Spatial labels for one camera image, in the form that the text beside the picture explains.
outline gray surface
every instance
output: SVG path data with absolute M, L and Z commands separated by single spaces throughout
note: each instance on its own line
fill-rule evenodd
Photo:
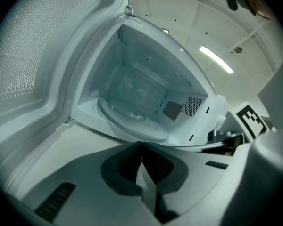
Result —
M 103 162 L 130 145 L 117 146 L 73 160 L 33 188 L 23 203 L 31 210 L 36 210 L 61 182 L 70 182 L 76 188 L 54 219 L 56 225 L 160 225 L 141 197 L 119 195 L 102 178 L 100 168 Z M 232 159 L 151 145 L 181 158 L 189 167 L 189 175 L 181 188 L 163 196 L 166 209 L 179 215 L 201 201 L 225 172 L 204 164 L 207 161 L 229 164 Z
M 230 164 L 232 157 L 196 152 L 187 152 L 171 147 L 163 150 L 183 160 L 188 168 L 189 175 L 177 192 L 163 195 L 168 210 L 182 215 L 201 201 L 218 183 L 225 170 L 205 165 L 207 161 Z
M 119 195 L 102 179 L 102 163 L 129 145 L 73 160 L 33 188 L 23 203 L 36 210 L 65 181 L 75 184 L 76 188 L 54 219 L 55 225 L 160 225 L 141 197 Z
M 283 181 L 283 131 L 237 148 L 224 175 L 195 207 L 167 225 L 248 225 Z
M 10 194 L 6 194 L 5 196 L 10 205 L 13 206 L 13 208 L 31 225 L 53 226 L 53 224 L 39 217 L 39 215 L 35 214 L 15 197 Z
M 283 128 L 283 64 L 258 96 L 268 111 L 273 126 Z

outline fluorescent light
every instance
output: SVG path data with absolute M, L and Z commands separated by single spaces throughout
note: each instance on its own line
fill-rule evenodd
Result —
M 162 28 L 162 30 L 163 30 L 165 33 L 169 33 L 169 30 L 168 30 L 168 29 Z
M 224 68 L 228 73 L 234 73 L 234 70 L 230 66 L 227 65 L 226 62 L 224 62 L 220 57 L 218 57 L 216 54 L 214 54 L 211 50 L 208 48 L 201 46 L 199 49 L 202 53 L 205 53 L 207 56 L 209 56 L 211 59 L 215 60 L 222 68 Z

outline metal bracket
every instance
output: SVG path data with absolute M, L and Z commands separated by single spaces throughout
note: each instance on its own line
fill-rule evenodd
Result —
M 244 133 L 232 133 L 227 131 L 220 134 L 218 130 L 212 130 L 208 133 L 208 144 L 224 143 L 226 148 L 235 150 L 237 146 L 247 143 Z
M 71 117 L 68 117 L 67 121 L 65 121 L 65 124 L 68 124 L 71 121 L 73 121 L 73 119 Z
M 125 14 L 131 17 L 135 17 L 135 15 L 133 14 L 133 8 L 131 6 L 127 7 Z

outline perforated panel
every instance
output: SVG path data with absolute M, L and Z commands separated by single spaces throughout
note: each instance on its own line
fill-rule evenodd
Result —
M 122 42 L 122 27 L 117 30 L 117 39 Z
M 18 0 L 11 8 L 0 25 L 0 101 L 33 95 L 47 43 L 82 1 Z
M 196 114 L 200 104 L 202 102 L 202 99 L 198 99 L 198 98 L 193 98 L 193 97 L 189 97 L 187 99 L 187 102 L 184 103 L 184 106 L 181 110 L 181 112 L 194 117 L 194 115 Z

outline white ceiling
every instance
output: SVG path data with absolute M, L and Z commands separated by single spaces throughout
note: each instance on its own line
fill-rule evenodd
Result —
M 135 14 L 168 29 L 190 52 L 216 93 L 226 96 L 229 110 L 248 101 L 268 116 L 257 93 L 283 61 L 283 32 L 275 19 L 269 22 L 241 7 L 233 12 L 225 0 L 131 0 L 131 5 Z M 234 73 L 200 52 L 201 45 L 223 58 Z M 238 45 L 240 54 L 233 51 Z

